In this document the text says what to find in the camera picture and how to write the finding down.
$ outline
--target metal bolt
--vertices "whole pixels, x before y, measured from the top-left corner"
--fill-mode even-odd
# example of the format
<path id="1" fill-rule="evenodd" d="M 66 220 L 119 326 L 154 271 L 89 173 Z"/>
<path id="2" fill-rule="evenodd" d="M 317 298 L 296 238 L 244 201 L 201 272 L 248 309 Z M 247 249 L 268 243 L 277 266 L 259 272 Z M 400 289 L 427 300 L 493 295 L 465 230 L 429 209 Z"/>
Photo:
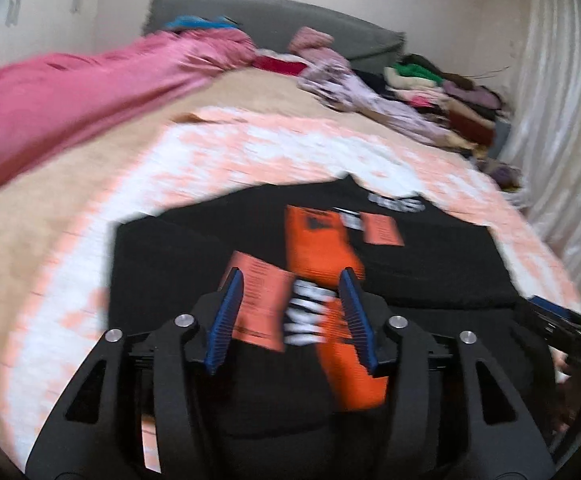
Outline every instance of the metal bolt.
<path id="1" fill-rule="evenodd" d="M 106 336 L 104 337 L 109 343 L 116 343 L 122 338 L 123 335 L 124 333 L 119 328 L 113 328 L 112 330 L 106 332 Z"/>
<path id="2" fill-rule="evenodd" d="M 180 314 L 174 319 L 174 323 L 182 328 L 189 327 L 195 322 L 195 318 L 190 314 Z"/>
<path id="3" fill-rule="evenodd" d="M 474 332 L 470 332 L 470 330 L 465 330 L 465 332 L 459 334 L 459 338 L 467 345 L 472 345 L 477 342 L 477 335 Z"/>
<path id="4" fill-rule="evenodd" d="M 388 320 L 388 324 L 393 328 L 406 328 L 408 320 L 404 316 L 393 316 Z"/>

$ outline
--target beige mattress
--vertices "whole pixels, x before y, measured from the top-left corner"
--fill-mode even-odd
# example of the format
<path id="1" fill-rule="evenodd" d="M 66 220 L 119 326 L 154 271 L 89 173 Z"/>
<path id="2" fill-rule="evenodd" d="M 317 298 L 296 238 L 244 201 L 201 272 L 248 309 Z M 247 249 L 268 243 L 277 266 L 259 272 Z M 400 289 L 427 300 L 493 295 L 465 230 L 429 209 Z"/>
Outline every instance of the beige mattress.
<path id="1" fill-rule="evenodd" d="M 296 88 L 296 79 L 257 69 L 226 73 L 203 91 L 177 100 L 63 153 L 0 189 L 0 357 L 16 313 L 36 273 L 69 222 L 109 178 L 155 140 L 159 126 L 194 109 L 216 105 L 287 116 L 330 118 L 350 129 L 410 145 L 358 114 L 329 110 Z M 435 148 L 436 156 L 456 157 Z M 0 444 L 6 446 L 0 422 Z"/>

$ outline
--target purple cloth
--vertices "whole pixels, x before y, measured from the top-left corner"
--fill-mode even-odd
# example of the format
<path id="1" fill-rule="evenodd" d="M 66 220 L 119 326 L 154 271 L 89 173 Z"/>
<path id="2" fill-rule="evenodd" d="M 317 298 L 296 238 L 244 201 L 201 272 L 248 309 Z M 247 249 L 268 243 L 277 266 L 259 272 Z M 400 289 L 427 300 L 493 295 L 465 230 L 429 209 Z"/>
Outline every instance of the purple cloth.
<path id="1" fill-rule="evenodd" d="M 299 88 L 316 94 L 321 102 L 341 112 L 359 112 L 423 144 L 442 146 L 449 133 L 424 119 L 410 106 L 389 101 L 373 92 L 347 67 L 320 63 L 299 76 Z"/>
<path id="2" fill-rule="evenodd" d="M 499 110 L 501 102 L 488 88 L 476 86 L 474 90 L 462 90 L 452 81 L 444 81 L 443 89 L 446 94 L 474 105 L 483 106 L 491 110 Z"/>

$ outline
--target white curtain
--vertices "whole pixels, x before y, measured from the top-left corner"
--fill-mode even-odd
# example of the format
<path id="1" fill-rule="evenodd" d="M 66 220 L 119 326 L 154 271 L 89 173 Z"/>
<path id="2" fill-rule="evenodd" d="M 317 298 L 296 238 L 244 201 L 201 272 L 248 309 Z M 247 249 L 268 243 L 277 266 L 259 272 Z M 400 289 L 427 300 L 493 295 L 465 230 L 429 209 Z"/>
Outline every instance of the white curtain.
<path id="1" fill-rule="evenodd" d="M 515 118 L 501 158 L 528 177 L 528 221 L 581 293 L 581 0 L 526 3 Z"/>

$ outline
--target gray headboard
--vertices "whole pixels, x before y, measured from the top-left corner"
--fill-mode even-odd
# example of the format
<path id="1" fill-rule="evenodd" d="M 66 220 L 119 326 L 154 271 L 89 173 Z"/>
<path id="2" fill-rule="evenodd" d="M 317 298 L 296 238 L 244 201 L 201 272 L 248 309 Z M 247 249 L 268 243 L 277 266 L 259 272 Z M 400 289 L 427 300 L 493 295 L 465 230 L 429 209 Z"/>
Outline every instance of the gray headboard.
<path id="1" fill-rule="evenodd" d="M 286 52 L 303 25 L 330 34 L 333 48 L 353 60 L 353 68 L 382 73 L 403 54 L 405 34 L 323 7 L 291 0 L 152 0 L 144 34 L 161 30 L 177 16 L 228 16 L 253 38 L 259 48 Z"/>

